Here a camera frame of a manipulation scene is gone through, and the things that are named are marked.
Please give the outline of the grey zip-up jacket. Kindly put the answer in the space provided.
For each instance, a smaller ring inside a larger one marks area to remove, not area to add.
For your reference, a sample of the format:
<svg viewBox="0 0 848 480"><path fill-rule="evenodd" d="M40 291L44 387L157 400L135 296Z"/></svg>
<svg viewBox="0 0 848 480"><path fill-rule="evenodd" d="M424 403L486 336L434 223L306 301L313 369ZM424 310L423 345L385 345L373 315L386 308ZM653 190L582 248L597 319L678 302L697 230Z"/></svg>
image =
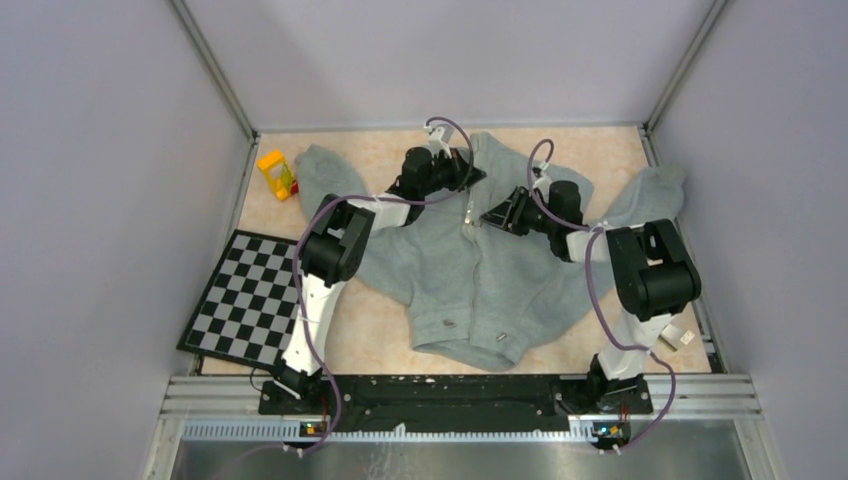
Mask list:
<svg viewBox="0 0 848 480"><path fill-rule="evenodd" d="M373 233L357 277L407 306L415 351L507 371L591 311L588 276L583 264L556 258L545 235L514 236L481 222L526 184L527 158L487 132L471 142L486 178L428 205L408 226ZM471 228L463 225L469 205ZM590 276L597 295L614 288L610 266L596 263Z"/></svg>

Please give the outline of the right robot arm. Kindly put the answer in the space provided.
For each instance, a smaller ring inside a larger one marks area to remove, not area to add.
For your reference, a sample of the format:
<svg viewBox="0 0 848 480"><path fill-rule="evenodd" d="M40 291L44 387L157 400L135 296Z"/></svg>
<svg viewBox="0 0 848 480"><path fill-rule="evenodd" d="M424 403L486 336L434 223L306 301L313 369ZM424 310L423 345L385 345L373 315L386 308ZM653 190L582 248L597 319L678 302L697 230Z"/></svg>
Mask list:
<svg viewBox="0 0 848 480"><path fill-rule="evenodd" d="M531 231L545 235L555 257L583 264L592 303L598 301L592 267L610 266L621 317L615 326L601 323L606 345L592 358L585 380L563 396L571 401L571 410L580 413L648 408L646 360L662 331L702 290L673 223L661 219L589 227L583 222L578 186L571 181L551 183L546 197L536 188L517 187L481 220L516 236Z"/></svg>

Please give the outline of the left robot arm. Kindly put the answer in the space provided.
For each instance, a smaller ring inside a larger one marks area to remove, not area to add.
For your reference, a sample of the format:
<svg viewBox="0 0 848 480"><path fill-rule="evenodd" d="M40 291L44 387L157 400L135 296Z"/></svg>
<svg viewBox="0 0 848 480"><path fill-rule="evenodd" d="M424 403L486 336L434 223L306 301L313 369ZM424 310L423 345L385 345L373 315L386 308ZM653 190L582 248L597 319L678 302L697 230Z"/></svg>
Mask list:
<svg viewBox="0 0 848 480"><path fill-rule="evenodd" d="M319 404L323 342L340 293L357 273L372 234L412 224L426 206L452 198L484 177L469 149L414 147L385 193L325 196L296 245L295 328L272 370L273 383L292 410L308 413Z"/></svg>

